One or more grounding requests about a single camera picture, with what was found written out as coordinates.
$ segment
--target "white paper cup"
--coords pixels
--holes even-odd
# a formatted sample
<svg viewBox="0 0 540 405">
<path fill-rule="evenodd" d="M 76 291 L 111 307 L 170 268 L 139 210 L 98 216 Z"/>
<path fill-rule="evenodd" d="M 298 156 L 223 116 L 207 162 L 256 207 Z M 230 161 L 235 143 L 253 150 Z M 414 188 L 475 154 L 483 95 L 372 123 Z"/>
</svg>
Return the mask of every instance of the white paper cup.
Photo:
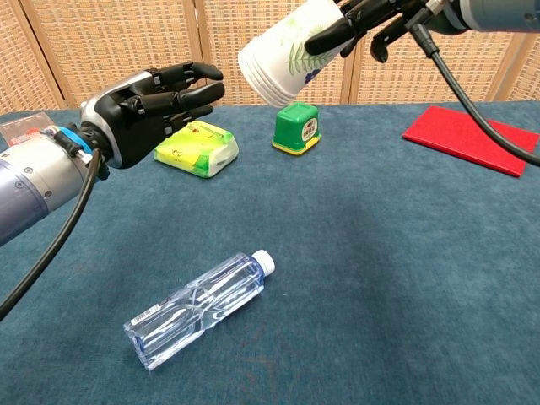
<svg viewBox="0 0 540 405">
<path fill-rule="evenodd" d="M 317 56 L 304 48 L 308 39 L 342 17 L 333 0 L 307 0 L 240 51 L 246 81 L 264 100 L 270 96 L 288 104 L 347 45 Z"/>
</svg>

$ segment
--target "red object in box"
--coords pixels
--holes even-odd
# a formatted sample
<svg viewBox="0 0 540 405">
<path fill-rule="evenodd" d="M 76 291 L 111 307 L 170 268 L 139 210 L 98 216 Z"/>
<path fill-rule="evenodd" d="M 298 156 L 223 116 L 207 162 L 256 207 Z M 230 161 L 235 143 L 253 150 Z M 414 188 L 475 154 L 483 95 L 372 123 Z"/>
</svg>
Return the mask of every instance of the red object in box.
<svg viewBox="0 0 540 405">
<path fill-rule="evenodd" d="M 537 133 L 502 122 L 488 122 L 503 137 L 531 153 L 540 138 Z M 520 177 L 527 166 L 492 141 L 465 112 L 431 106 L 402 137 L 509 176 Z"/>
</svg>

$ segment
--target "green container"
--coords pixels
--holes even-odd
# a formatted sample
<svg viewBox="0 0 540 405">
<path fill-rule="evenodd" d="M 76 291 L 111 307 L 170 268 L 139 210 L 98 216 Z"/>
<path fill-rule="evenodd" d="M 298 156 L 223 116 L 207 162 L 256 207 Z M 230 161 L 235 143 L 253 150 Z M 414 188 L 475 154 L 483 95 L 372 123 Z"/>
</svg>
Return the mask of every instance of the green container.
<svg viewBox="0 0 540 405">
<path fill-rule="evenodd" d="M 303 154 L 319 139 L 319 111 L 313 105 L 293 103 L 276 117 L 272 145 L 288 154 Z"/>
</svg>

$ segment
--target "plastic bottle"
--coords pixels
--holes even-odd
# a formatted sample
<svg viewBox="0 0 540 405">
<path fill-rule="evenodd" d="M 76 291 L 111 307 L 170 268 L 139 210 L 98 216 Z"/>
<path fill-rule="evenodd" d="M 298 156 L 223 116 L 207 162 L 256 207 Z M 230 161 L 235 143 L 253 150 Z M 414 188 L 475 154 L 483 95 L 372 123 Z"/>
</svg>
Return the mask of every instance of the plastic bottle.
<svg viewBox="0 0 540 405">
<path fill-rule="evenodd" d="M 147 370 L 170 359 L 264 290 L 275 269 L 265 251 L 237 253 L 124 324 Z"/>
</svg>

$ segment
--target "wicker screen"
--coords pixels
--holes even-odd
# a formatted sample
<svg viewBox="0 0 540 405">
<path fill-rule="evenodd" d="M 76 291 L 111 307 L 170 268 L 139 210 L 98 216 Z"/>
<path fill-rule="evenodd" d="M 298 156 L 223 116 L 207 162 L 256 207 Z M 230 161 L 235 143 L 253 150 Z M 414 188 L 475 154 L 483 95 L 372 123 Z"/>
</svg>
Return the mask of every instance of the wicker screen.
<svg viewBox="0 0 540 405">
<path fill-rule="evenodd" d="M 540 100 L 540 36 L 517 77 L 509 100 Z"/>
<path fill-rule="evenodd" d="M 380 64 L 370 55 L 371 39 L 357 49 L 351 101 L 358 104 L 456 101 L 432 61 L 410 35 L 389 47 L 389 60 Z M 485 100 L 508 50 L 511 34 L 467 32 L 434 34 L 440 54 L 474 101 Z"/>
<path fill-rule="evenodd" d="M 0 7 L 0 113 L 64 106 L 19 4 Z"/>
<path fill-rule="evenodd" d="M 181 0 L 23 0 L 23 5 L 73 106 L 140 69 L 200 59 L 190 45 L 197 29 L 188 33 Z"/>
<path fill-rule="evenodd" d="M 302 0 L 197 0 L 202 54 L 224 72 L 225 97 L 220 104 L 260 105 L 238 66 L 238 52 L 255 36 L 268 30 L 303 3 Z M 344 60 L 334 59 L 297 97 L 314 104 L 339 104 Z"/>
</svg>

